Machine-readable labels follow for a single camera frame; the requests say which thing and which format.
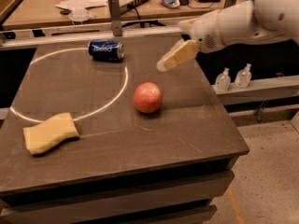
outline orange line on floor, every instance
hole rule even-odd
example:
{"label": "orange line on floor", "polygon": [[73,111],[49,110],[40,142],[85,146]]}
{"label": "orange line on floor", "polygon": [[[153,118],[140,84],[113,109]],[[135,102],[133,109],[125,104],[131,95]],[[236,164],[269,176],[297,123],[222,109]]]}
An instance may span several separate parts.
{"label": "orange line on floor", "polygon": [[235,216],[237,218],[238,223],[239,224],[246,224],[245,219],[243,218],[241,210],[240,210],[240,208],[239,208],[239,206],[236,202],[235,196],[234,196],[232,190],[230,189],[230,187],[228,187],[228,189],[226,191],[227,191],[228,198],[231,201],[232,207],[235,211]]}

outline blue can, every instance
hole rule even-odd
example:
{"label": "blue can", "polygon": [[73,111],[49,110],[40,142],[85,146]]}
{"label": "blue can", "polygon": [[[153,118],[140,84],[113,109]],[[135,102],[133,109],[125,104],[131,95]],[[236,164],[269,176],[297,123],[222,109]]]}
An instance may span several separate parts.
{"label": "blue can", "polygon": [[113,40],[93,40],[88,44],[88,51],[95,60],[119,62],[123,58],[123,44]]}

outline paper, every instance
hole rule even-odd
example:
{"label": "paper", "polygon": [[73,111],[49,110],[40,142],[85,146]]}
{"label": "paper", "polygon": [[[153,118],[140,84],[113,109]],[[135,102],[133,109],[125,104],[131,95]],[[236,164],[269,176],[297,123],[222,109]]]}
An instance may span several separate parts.
{"label": "paper", "polygon": [[87,8],[87,7],[103,7],[107,5],[107,0],[67,0],[55,5],[58,8],[70,9]]}

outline yellow sponge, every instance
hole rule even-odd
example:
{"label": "yellow sponge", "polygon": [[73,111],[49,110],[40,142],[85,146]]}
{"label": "yellow sponge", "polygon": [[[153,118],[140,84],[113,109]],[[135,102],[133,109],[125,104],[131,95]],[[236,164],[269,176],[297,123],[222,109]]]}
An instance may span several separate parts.
{"label": "yellow sponge", "polygon": [[32,154],[41,154],[62,141],[78,137],[78,131],[69,113],[55,115],[34,127],[23,128],[26,148]]}

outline clear water bottle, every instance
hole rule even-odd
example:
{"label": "clear water bottle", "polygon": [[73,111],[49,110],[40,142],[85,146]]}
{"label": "clear water bottle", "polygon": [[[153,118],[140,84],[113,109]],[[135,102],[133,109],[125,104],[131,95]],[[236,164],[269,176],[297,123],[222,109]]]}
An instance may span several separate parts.
{"label": "clear water bottle", "polygon": [[248,63],[246,67],[240,70],[235,77],[235,85],[240,88],[246,88],[251,80],[250,72],[251,64]]}
{"label": "clear water bottle", "polygon": [[223,73],[219,74],[215,82],[215,90],[219,92],[226,92],[231,83],[231,78],[228,74],[229,68],[224,68]]}

